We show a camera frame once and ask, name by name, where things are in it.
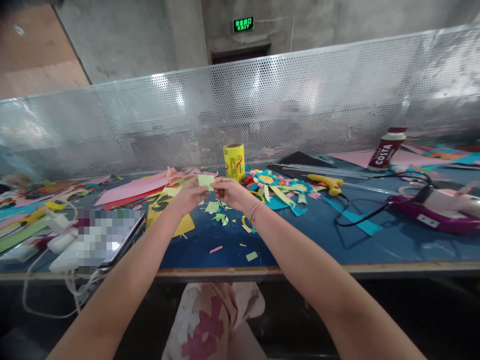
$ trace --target bracelet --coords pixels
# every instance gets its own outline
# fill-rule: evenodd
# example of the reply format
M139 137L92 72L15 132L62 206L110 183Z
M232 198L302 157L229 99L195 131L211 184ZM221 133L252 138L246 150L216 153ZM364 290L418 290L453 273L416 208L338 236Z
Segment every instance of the bracelet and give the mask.
M260 205L262 204L265 204L263 201L260 201L257 205L255 205L250 213L250 216L249 216L249 220L250 220L250 224L253 225L253 221L254 221L254 216L255 216L255 213L257 212L257 210L259 209Z

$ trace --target green exit sign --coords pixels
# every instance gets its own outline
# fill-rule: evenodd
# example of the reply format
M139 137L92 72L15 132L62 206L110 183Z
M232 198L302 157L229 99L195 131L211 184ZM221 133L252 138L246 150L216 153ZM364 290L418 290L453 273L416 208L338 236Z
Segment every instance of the green exit sign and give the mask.
M250 31L254 29L254 17L244 17L241 19L235 19L232 21L233 33L242 33L244 31Z

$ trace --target tape roll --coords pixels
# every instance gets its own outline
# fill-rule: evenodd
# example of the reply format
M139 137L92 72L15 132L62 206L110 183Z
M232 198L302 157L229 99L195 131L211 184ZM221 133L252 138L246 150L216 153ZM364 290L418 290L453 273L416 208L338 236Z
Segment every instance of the tape roll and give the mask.
M245 151L241 143L233 143L223 147L225 157L226 177L239 183L245 177Z

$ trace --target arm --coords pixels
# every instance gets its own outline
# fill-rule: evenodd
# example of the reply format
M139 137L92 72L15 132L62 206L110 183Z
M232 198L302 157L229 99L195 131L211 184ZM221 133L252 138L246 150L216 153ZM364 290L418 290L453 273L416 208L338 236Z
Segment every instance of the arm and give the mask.
M217 178L217 198L250 216L259 200ZM342 359L425 359L387 312L321 247L266 205L252 219L285 277L313 306Z
M143 236L108 274L48 356L113 359L130 320L157 274L182 217L209 192L197 178L186 183Z

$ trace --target metal mesh screen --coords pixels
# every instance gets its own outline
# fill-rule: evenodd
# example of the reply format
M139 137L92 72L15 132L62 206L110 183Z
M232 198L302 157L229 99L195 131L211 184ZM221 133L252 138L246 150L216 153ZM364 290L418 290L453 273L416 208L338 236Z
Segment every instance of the metal mesh screen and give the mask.
M11 99L0 145L66 179L218 165L228 143L247 161L363 150L400 124L426 143L478 139L479 37L468 25Z

